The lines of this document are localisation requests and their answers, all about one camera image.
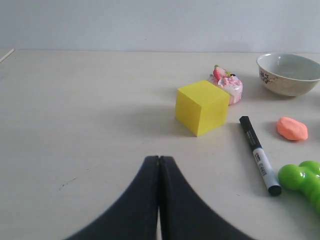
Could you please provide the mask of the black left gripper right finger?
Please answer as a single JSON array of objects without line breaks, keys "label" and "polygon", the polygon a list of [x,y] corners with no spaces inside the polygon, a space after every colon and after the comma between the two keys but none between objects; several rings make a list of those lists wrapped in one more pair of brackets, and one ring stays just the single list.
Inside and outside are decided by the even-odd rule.
[{"label": "black left gripper right finger", "polygon": [[158,204],[163,240],[251,240],[192,189],[171,156],[159,158]]}]

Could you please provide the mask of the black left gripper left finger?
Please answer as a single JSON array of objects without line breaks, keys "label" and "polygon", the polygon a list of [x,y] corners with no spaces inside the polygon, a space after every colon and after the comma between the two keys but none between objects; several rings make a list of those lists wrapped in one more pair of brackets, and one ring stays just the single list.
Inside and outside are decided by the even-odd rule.
[{"label": "black left gripper left finger", "polygon": [[147,156],[123,194],[69,240],[155,240],[159,157]]}]

